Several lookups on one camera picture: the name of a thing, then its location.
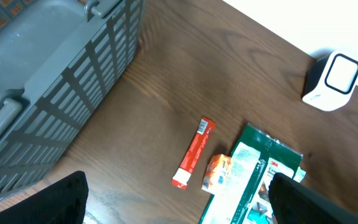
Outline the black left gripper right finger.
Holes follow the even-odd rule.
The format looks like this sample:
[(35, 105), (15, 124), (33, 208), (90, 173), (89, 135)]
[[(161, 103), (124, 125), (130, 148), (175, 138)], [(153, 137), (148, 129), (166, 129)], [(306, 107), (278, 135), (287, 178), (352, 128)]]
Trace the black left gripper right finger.
[(279, 224), (357, 224), (358, 216), (344, 210), (292, 178), (276, 173), (268, 191)]

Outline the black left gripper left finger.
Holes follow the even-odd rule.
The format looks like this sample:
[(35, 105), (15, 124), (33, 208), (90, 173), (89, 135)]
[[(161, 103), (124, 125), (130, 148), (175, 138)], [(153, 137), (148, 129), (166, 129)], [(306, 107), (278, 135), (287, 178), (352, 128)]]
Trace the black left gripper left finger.
[(76, 171), (0, 212), (0, 224), (82, 224), (88, 198), (83, 171)]

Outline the light green small pouch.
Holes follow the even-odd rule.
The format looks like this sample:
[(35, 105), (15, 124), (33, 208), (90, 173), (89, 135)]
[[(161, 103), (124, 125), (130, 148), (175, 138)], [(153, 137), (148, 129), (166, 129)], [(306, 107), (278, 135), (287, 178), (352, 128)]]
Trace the light green small pouch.
[(302, 168), (298, 167), (293, 180), (295, 180), (298, 183), (301, 183), (301, 181), (305, 178), (306, 176), (306, 171), (302, 170)]

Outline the green 3M product package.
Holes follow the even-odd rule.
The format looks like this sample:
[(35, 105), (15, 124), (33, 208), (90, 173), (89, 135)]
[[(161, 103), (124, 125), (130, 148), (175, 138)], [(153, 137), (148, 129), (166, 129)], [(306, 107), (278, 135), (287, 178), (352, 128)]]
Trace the green 3M product package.
[(276, 173), (296, 177), (303, 155), (248, 123), (231, 152), (223, 191), (210, 197), (200, 223), (273, 223), (268, 191)]

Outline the small orange carton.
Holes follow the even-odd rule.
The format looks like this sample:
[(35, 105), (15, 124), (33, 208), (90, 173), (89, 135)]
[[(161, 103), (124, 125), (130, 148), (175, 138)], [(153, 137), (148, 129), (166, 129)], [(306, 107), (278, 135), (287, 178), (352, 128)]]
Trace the small orange carton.
[(217, 195), (223, 191), (232, 167), (232, 158), (224, 154), (211, 157), (202, 181), (202, 190)]

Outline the red white tube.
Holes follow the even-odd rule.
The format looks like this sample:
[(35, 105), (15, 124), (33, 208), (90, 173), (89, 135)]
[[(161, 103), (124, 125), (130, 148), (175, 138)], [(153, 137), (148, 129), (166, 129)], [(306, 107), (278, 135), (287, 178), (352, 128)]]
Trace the red white tube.
[(201, 117), (197, 131), (184, 155), (171, 184), (180, 189), (186, 189), (187, 183), (196, 167), (196, 164), (215, 128), (215, 122), (205, 116)]

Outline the grey plastic mesh basket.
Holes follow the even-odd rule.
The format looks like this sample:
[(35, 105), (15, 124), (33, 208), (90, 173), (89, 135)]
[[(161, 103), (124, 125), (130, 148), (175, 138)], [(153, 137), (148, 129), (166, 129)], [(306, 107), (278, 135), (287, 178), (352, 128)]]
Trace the grey plastic mesh basket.
[(136, 52), (143, 0), (0, 0), (0, 201), (44, 178)]

